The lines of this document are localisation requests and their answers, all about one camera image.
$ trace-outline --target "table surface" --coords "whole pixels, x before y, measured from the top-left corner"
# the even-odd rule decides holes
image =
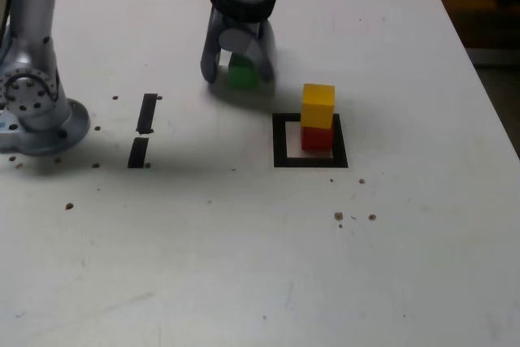
[[[273,98],[209,92],[209,14],[57,1],[102,129],[0,158],[0,345],[518,345],[520,166],[440,0],[278,0]],[[273,168],[304,83],[336,86],[350,168]],[[151,168],[128,170],[143,93]]]

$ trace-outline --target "black tape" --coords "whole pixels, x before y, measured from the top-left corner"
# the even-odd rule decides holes
[[[146,93],[143,97],[141,113],[137,121],[137,131],[139,134],[151,134],[154,132],[152,123],[154,122],[155,105],[157,104],[156,93]]]
[[[128,168],[144,168],[146,150],[148,149],[148,138],[136,137],[133,141]]]
[[[289,158],[287,156],[287,122],[300,122],[298,113],[273,114],[273,153],[275,167],[285,168],[348,168],[345,142],[341,121],[338,114],[334,114],[334,139],[332,141],[332,158]]]

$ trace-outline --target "floor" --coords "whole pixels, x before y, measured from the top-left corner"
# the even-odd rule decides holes
[[[520,70],[477,70],[477,73],[520,157]]]
[[[0,0],[0,10],[4,1]],[[520,69],[478,70],[478,74],[520,157]]]

